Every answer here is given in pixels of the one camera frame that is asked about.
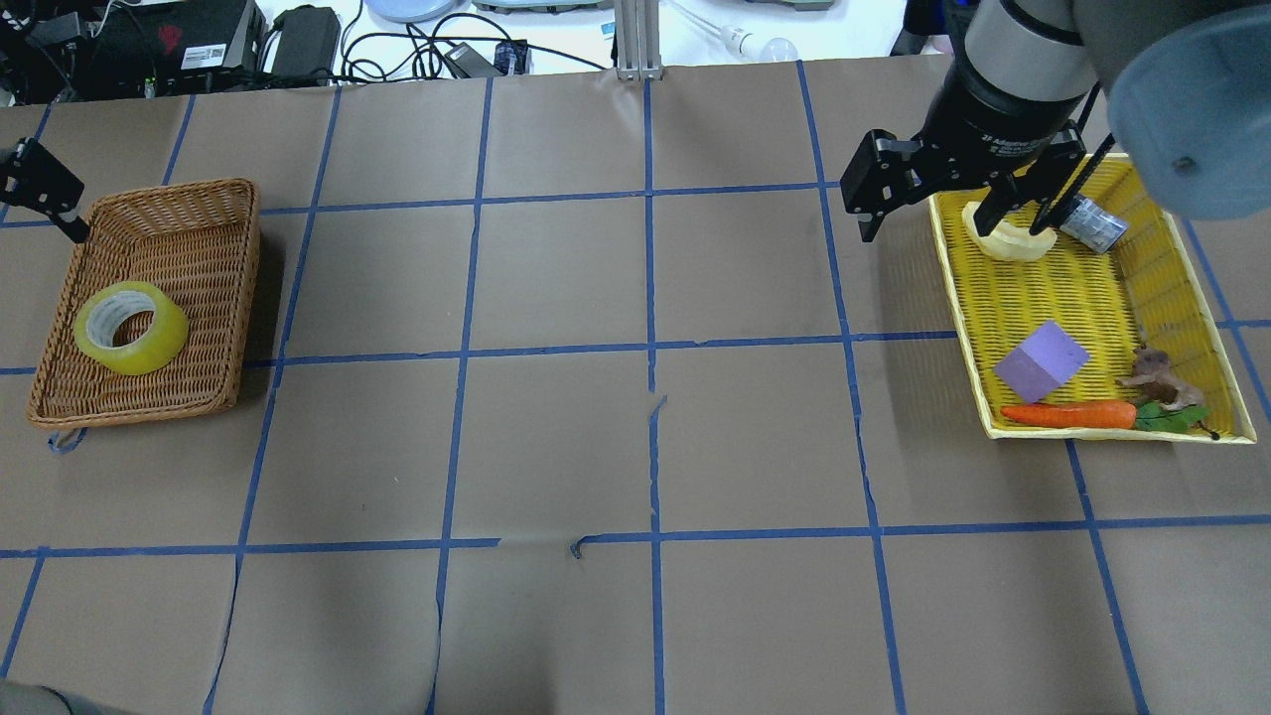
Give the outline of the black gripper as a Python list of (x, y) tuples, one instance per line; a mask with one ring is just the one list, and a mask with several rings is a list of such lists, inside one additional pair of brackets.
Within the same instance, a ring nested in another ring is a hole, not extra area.
[(900, 140), (873, 128), (840, 178), (844, 208), (871, 243), (885, 218), (934, 192), (975, 190), (981, 201), (981, 236), (1005, 216), (1036, 204), (1035, 227), (1085, 157), (1085, 144), (1071, 119), (1084, 93), (1057, 102), (1036, 102), (1007, 93), (976, 70), (949, 70), (918, 137)]

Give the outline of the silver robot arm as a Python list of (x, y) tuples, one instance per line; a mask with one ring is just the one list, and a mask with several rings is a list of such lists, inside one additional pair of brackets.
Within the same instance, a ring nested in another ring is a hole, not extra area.
[(1266, 1), (949, 1), (947, 19), (921, 130), (867, 132), (841, 177), (864, 241), (899, 207), (980, 187), (979, 234), (1030, 203), (1031, 232), (1059, 227), (1115, 146), (1173, 215), (1268, 208)]

